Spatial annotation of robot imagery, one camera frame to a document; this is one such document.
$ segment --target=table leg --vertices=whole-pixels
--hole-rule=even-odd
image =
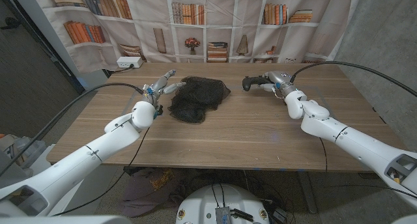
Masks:
[[[308,212],[311,214],[317,213],[317,206],[315,205],[315,199],[313,195],[313,189],[311,188],[311,182],[307,172],[297,172],[300,179],[301,188],[304,193],[307,202]]]

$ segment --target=purple cloth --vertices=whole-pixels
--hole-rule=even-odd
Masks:
[[[180,192],[180,181],[184,179],[184,173],[180,169],[171,170],[172,179],[158,190],[155,190],[151,181],[161,178],[164,175],[164,168],[146,168],[134,173],[124,191],[121,202],[122,214],[136,217],[151,211],[159,204],[176,211],[184,200]]]

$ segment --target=wooden table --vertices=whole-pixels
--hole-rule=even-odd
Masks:
[[[140,69],[113,74],[108,83],[142,87],[168,70],[176,69],[169,84],[180,82],[186,76],[201,76],[220,79],[231,90],[218,110],[207,112],[205,121],[198,125],[169,116],[167,107],[174,94],[161,96],[164,114],[154,121],[132,165],[323,171],[326,164],[323,146],[319,138],[301,130],[302,120],[290,119],[283,101],[270,92],[256,86],[249,92],[242,90],[245,76],[273,70],[293,74],[302,66],[305,64],[145,63]],[[308,99],[327,107],[342,123],[389,145],[405,148],[338,67],[327,64],[306,70],[297,76],[295,85]],[[140,99],[128,87],[102,88],[58,141],[48,160],[56,162],[100,137],[107,123],[130,112]],[[140,141],[104,164],[127,165]],[[369,170],[335,144],[324,141],[324,145],[329,171]]]

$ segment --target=gray wall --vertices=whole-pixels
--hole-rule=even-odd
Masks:
[[[376,69],[417,90],[417,0],[360,0],[335,61]],[[341,67],[378,114],[417,150],[417,98],[389,81]]]
[[[76,65],[72,61],[62,42],[59,40],[57,33],[52,28],[36,0],[18,1],[34,21],[36,26],[38,26],[40,31],[42,31],[44,36],[48,39],[53,48],[55,48],[59,56],[61,56],[62,60],[71,69],[72,73],[78,78],[78,81],[84,86],[84,88],[88,90],[107,81],[106,75],[101,70],[97,70],[88,74],[82,74],[78,72]]]

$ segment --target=bookshelf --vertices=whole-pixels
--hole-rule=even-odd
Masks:
[[[350,14],[352,0],[127,0],[132,14],[132,20],[99,16],[93,14],[88,8],[82,7],[53,7],[53,0],[37,0],[44,10],[47,18],[53,25],[63,44],[72,52],[79,50],[101,49],[113,54],[105,57],[106,62],[122,55],[119,44],[139,46],[149,62],[206,62],[208,42],[227,42],[228,62],[245,63],[254,59],[273,58],[276,63],[283,63],[286,58],[295,59],[297,63],[304,57],[324,59],[332,52],[334,44],[320,47],[317,34],[329,31],[342,31],[346,21],[334,20],[323,25],[322,18],[331,7],[344,7],[345,14],[338,15],[347,20]],[[172,3],[196,4],[206,6],[206,25],[176,24],[173,19]],[[311,9],[313,17],[309,23],[286,23],[284,25],[263,24],[263,12],[266,4],[287,5],[289,15],[297,10]],[[101,25],[106,37],[103,44],[92,42],[72,44],[65,28],[59,26],[68,20],[81,21],[91,25]],[[160,53],[156,45],[154,29],[161,29],[164,35],[166,53]],[[248,37],[248,53],[238,56],[236,52],[242,35]],[[331,34],[337,40],[339,34]],[[190,49],[184,46],[185,39],[195,37],[201,45],[196,55],[190,55]],[[266,51],[276,46],[272,55]]]

